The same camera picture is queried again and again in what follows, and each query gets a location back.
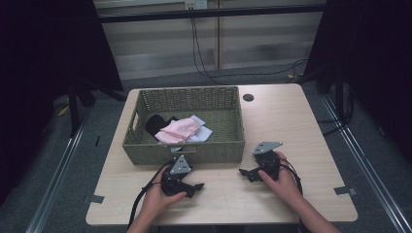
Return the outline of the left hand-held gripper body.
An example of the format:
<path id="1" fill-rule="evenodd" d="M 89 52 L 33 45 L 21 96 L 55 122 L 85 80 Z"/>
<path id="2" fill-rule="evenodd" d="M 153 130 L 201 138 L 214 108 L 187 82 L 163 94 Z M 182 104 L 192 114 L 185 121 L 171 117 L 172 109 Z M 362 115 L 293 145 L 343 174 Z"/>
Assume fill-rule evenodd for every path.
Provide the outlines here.
<path id="1" fill-rule="evenodd" d="M 195 190 L 193 185 L 183 182 L 183 178 L 191 171 L 191 167 L 183 155 L 177 157 L 170 166 L 166 168 L 161 178 L 161 189 L 167 196 Z"/>

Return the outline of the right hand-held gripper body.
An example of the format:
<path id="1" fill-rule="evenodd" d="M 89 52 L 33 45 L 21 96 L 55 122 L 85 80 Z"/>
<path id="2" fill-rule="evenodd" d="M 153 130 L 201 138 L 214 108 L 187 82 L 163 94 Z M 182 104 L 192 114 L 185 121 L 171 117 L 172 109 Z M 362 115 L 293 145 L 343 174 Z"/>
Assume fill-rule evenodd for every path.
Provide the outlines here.
<path id="1" fill-rule="evenodd" d="M 280 169 L 280 157 L 274 151 L 280 147 L 282 142 L 260 142 L 252 151 L 255 157 L 257 168 L 253 169 L 254 176 L 258 175 L 258 171 L 264 171 L 272 180 L 277 181 Z"/>

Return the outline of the person's left hand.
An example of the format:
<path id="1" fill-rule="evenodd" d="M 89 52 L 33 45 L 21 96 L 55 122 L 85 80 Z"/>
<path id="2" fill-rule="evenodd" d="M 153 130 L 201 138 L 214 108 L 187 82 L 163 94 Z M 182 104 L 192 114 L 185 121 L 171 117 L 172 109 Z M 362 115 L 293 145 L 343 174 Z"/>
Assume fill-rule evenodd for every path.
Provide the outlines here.
<path id="1" fill-rule="evenodd" d="M 154 179 L 153 185 L 145 194 L 144 202 L 139 213 L 140 216 L 151 221 L 154 221 L 157 217 L 161 216 L 169 206 L 179 202 L 187 196 L 185 192 L 167 196 L 163 192 L 160 182 L 161 176 Z"/>

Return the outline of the person's right hand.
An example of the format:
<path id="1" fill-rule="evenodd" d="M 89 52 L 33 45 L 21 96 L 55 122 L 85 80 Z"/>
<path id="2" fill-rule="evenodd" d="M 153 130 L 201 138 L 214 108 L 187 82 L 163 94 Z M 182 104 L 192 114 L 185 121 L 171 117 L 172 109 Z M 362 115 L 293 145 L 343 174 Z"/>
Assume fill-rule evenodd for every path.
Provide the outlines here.
<path id="1" fill-rule="evenodd" d="M 280 157 L 278 180 L 274 181 L 262 170 L 258 174 L 279 199 L 292 206 L 300 201 L 303 196 L 297 187 L 292 167 L 288 163 L 287 158 L 279 151 L 276 154 Z"/>

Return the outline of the green woven basket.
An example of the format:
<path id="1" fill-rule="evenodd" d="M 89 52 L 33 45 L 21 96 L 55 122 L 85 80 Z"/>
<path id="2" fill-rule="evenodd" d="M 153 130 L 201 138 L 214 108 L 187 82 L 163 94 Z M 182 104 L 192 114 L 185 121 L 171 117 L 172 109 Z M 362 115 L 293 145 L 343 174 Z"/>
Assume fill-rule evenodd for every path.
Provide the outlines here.
<path id="1" fill-rule="evenodd" d="M 191 164 L 242 161 L 245 139 L 236 86 L 136 89 L 127 100 L 133 104 L 133 112 L 122 147 L 133 164 L 161 164 L 181 154 Z M 197 116 L 213 134 L 206 142 L 162 144 L 145 129 L 153 115 L 166 120 Z M 182 149 L 171 152 L 171 148 Z"/>

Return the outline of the white cloth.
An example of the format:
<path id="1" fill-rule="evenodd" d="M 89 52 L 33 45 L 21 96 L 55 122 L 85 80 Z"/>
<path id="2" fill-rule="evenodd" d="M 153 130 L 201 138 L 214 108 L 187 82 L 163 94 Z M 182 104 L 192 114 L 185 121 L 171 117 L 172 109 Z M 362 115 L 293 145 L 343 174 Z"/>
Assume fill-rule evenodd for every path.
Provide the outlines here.
<path id="1" fill-rule="evenodd" d="M 187 138 L 187 143 L 206 142 L 213 134 L 213 131 L 205 126 L 206 122 L 201 118 L 197 116 L 191 116 L 190 118 L 199 123 L 200 128 L 192 136 Z"/>

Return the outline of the pink cloth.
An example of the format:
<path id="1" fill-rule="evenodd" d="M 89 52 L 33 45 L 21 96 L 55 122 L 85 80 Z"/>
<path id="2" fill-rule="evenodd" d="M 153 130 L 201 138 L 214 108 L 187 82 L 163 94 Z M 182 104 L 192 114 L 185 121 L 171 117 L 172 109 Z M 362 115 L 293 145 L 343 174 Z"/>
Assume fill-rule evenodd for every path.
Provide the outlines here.
<path id="1" fill-rule="evenodd" d="M 178 144 L 193 136 L 201 124 L 193 118 L 184 118 L 172 121 L 161 128 L 154 136 L 163 144 Z"/>

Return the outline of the black sock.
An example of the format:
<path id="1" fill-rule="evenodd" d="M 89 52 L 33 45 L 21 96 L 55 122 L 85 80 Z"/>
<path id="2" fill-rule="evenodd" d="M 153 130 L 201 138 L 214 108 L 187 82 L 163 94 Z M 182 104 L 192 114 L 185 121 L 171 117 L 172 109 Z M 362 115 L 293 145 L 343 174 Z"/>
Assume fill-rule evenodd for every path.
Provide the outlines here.
<path id="1" fill-rule="evenodd" d="M 145 129 L 151 136 L 154 137 L 161 128 L 168 126 L 173 120 L 177 120 L 177 118 L 172 116 L 165 120 L 160 115 L 153 115 L 147 120 Z"/>

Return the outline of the black metal stand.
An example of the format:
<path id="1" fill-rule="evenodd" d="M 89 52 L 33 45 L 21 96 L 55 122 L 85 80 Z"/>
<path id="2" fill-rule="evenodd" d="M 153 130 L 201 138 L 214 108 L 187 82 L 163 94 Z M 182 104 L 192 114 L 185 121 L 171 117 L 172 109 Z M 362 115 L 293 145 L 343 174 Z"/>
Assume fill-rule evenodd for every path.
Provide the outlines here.
<path id="1" fill-rule="evenodd" d="M 320 94 L 334 93 L 334 110 L 331 119 L 321 120 L 321 123 L 334 123 L 335 127 L 324 133 L 324 136 L 343 130 L 351 121 L 354 110 L 352 92 L 345 94 L 344 73 L 335 64 L 328 64 L 324 74 L 317 80 L 317 90 Z"/>
<path id="2" fill-rule="evenodd" d="M 93 94 L 91 93 L 93 90 L 100 91 L 103 94 L 118 101 L 126 100 L 125 96 L 90 79 L 71 79 L 68 85 L 69 109 L 71 117 L 71 137 L 74 137 L 81 127 L 77 100 L 80 100 L 86 107 L 92 107 L 96 102 Z"/>

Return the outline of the dark curtain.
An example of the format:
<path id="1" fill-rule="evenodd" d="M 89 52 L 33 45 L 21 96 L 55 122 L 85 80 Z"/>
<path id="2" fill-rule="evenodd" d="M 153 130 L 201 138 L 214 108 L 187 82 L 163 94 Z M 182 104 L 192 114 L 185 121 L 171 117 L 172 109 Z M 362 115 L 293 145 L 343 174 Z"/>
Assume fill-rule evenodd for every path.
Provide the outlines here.
<path id="1" fill-rule="evenodd" d="M 93 0 L 0 0 L 0 206 L 33 154 L 56 97 L 122 90 Z"/>
<path id="2" fill-rule="evenodd" d="M 340 76 L 412 163 L 412 0 L 326 0 L 304 75 Z"/>

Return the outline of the black horizontal bar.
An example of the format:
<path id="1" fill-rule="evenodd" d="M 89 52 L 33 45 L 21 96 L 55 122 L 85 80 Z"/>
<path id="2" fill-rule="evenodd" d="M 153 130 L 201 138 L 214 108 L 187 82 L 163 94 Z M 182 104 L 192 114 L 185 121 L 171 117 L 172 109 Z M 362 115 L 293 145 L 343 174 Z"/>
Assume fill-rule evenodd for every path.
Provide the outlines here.
<path id="1" fill-rule="evenodd" d="M 288 5 L 277 7 L 184 10 L 176 12 L 160 12 L 146 14 L 106 15 L 99 16 L 96 20 L 100 23 L 117 23 L 206 17 L 242 17 L 260 15 L 317 13 L 323 12 L 325 9 L 326 4 Z"/>

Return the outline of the aluminium floor rail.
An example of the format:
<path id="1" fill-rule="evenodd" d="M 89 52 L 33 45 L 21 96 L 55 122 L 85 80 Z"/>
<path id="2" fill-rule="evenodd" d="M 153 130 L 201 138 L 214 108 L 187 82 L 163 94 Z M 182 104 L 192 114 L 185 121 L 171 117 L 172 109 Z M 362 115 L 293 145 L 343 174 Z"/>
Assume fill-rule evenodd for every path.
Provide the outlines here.
<path id="1" fill-rule="evenodd" d="M 359 164 L 361 171 L 363 172 L 389 219 L 393 223 L 397 233 L 412 233 L 412 224 L 408 221 L 403 210 L 385 187 L 351 129 L 339 120 L 337 107 L 329 97 L 323 96 L 322 100 L 332 118 L 332 122 L 337 126 L 340 135 L 351 151 L 351 154 Z"/>
<path id="2" fill-rule="evenodd" d="M 62 186 L 63 179 L 67 174 L 68 168 L 70 166 L 71 160 L 78 148 L 84 131 L 86 122 L 89 119 L 90 110 L 87 110 L 84 117 L 81 120 L 80 126 L 75 131 L 74 135 L 70 137 L 67 147 L 62 154 L 62 157 L 53 173 L 51 181 L 48 188 L 38 205 L 33 218 L 31 218 L 25 233 L 42 233 L 52 211 L 52 206 L 56 200 L 58 192 Z"/>

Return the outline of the white wall socket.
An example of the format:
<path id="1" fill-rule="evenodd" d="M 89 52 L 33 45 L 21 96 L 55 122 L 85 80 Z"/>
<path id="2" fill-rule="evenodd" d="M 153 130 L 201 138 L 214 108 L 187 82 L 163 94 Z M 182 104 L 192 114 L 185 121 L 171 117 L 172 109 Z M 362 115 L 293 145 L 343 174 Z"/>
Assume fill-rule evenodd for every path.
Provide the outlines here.
<path id="1" fill-rule="evenodd" d="M 186 0 L 185 7 L 187 10 L 206 10 L 208 8 L 207 0 Z"/>

